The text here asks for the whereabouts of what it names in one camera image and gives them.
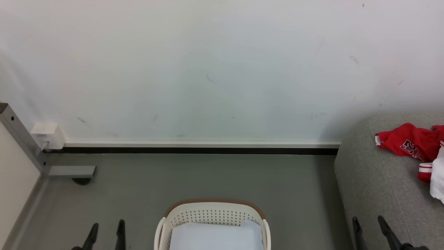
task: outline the metal frame leg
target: metal frame leg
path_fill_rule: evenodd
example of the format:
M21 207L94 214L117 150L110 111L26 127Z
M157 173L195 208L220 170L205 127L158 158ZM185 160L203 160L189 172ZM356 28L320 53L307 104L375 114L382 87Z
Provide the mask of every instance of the metal frame leg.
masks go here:
M49 166L45 154L7 103L0 103L0 122L17 141L42 176L69 178L92 178L94 176L96 166Z

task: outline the white plastic basket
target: white plastic basket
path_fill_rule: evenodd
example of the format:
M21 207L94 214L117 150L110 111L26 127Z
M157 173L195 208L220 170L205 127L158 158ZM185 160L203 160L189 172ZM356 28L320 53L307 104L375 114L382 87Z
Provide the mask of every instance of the white plastic basket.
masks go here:
M271 250L271 234L262 211L253 203L230 199L193 199L172 206L157 225L154 250L169 250L173 227L186 222L240 226L251 220L262 228L264 250Z

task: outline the red and white fabric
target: red and white fabric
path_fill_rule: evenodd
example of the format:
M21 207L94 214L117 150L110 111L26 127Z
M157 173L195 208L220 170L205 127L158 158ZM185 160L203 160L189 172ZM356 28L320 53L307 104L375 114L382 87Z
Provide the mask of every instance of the red and white fabric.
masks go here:
M433 130L417 128L411 123L376 134L376 145L400 156L410 156L422 162L432 162L438 156L440 143L444 141L444 125ZM430 183L431 166L420 166L418 179Z

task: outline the sofa cushion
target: sofa cushion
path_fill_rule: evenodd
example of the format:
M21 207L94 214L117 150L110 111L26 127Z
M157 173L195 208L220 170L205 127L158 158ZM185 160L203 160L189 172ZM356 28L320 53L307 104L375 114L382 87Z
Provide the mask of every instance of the sofa cushion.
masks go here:
M420 161L375 145L377 132L410 122L431 129L444 124L443 112L382 114L358 123L342 142L335 161L347 222L357 216L369 250L389 249L377 216L382 215L401 242L444 246L444 205L429 194L429 184L416 178Z

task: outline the electrical outlet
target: electrical outlet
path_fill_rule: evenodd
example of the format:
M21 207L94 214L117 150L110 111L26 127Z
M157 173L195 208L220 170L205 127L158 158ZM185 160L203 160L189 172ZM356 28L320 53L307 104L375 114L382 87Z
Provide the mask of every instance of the electrical outlet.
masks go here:
M41 149L62 149L65 145L65 135L57 123L38 122L31 135Z

